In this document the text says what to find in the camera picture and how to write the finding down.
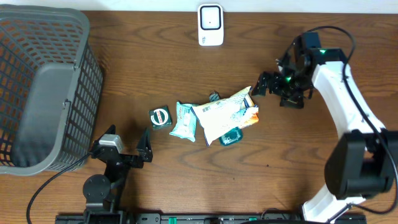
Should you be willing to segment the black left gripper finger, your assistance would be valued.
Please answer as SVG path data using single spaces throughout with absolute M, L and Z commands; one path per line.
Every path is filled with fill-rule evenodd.
M 112 124 L 105 133 L 98 139 L 99 143 L 114 143 L 116 126 Z
M 144 133 L 136 146 L 136 150 L 139 153 L 139 157 L 144 162 L 152 162 L 153 152 L 150 145 L 150 130 L 148 128 L 144 130 Z

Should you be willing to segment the orange small sachet packet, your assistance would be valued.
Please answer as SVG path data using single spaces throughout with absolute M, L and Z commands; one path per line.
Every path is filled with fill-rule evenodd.
M 256 105 L 253 102 L 253 100 L 251 99 L 251 97 L 248 94 L 244 97 L 239 111 L 243 112 L 243 120 L 240 122 L 240 124 L 238 126 L 239 129 L 244 129 L 244 128 L 251 126 L 259 121 L 258 105 Z

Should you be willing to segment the green Zam-Buk ointment tin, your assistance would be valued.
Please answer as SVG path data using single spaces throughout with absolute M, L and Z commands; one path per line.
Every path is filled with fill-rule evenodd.
M 167 106 L 150 110 L 149 118 L 153 130 L 163 129 L 172 125 L 172 118 Z

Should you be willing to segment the mint green wipes pack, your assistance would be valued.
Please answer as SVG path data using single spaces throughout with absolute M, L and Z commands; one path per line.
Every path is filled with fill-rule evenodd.
M 173 130 L 169 133 L 171 136 L 176 136 L 181 139 L 188 139 L 195 142 L 195 133 L 197 127 L 197 117 L 192 112 L 193 104 L 182 104 L 177 102 L 177 123 Z

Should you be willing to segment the yellow red snack bag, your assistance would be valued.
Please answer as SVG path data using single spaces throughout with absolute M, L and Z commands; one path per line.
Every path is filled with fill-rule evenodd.
M 239 111 L 240 106 L 251 89 L 252 87 L 248 86 L 229 98 L 192 107 L 193 114 L 203 128 L 207 146 L 239 126 L 243 120 L 243 112 Z

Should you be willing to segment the teal Listerine mouthwash bottle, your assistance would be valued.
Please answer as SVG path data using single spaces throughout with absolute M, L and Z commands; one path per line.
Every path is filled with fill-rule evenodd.
M 212 91 L 209 95 L 209 101 L 218 101 L 220 100 L 220 95 L 217 91 Z M 238 128 L 233 128 L 230 131 L 228 131 L 226 134 L 222 135 L 219 137 L 220 144 L 222 146 L 229 146 L 232 144 L 236 144 L 243 138 L 243 132 Z

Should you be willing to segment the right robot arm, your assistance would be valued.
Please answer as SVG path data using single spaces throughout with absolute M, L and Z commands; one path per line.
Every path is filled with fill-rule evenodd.
M 301 208 L 307 223 L 333 223 L 349 209 L 397 188 L 397 133 L 377 119 L 356 86 L 350 56 L 324 48 L 317 29 L 297 36 L 278 58 L 278 71 L 260 74 L 254 96 L 280 97 L 301 109 L 317 90 L 333 118 L 338 143 L 325 164 L 325 184 Z

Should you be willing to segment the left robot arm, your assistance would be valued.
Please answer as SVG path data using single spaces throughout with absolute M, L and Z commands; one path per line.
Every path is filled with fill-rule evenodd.
M 83 195 L 86 198 L 86 211 L 108 212 L 116 211 L 127 175 L 131 169 L 141 169 L 144 163 L 151 162 L 153 152 L 150 146 L 150 130 L 145 129 L 136 150 L 137 155 L 123 154 L 123 142 L 116 134 L 116 126 L 111 125 L 91 148 L 91 157 L 106 164 L 103 174 L 89 177 L 83 185 Z

